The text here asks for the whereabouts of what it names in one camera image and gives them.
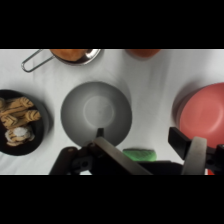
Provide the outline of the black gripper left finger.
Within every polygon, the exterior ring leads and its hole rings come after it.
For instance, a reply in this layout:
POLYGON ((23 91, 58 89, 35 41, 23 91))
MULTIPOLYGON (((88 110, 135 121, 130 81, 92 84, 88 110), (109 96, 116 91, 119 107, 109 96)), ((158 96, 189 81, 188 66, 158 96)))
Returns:
POLYGON ((104 138, 103 128, 99 128, 96 138, 81 149, 62 149, 50 175, 79 175, 84 171, 92 175, 150 175, 149 171, 109 143, 104 138))

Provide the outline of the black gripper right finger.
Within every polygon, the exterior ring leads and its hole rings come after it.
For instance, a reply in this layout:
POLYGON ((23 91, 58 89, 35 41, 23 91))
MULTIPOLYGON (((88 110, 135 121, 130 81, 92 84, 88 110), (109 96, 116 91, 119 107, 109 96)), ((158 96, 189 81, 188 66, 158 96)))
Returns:
POLYGON ((205 170, 224 175, 223 144, 209 147, 205 138, 189 139, 176 127, 169 128, 168 143, 184 161, 182 175, 202 175, 205 170))

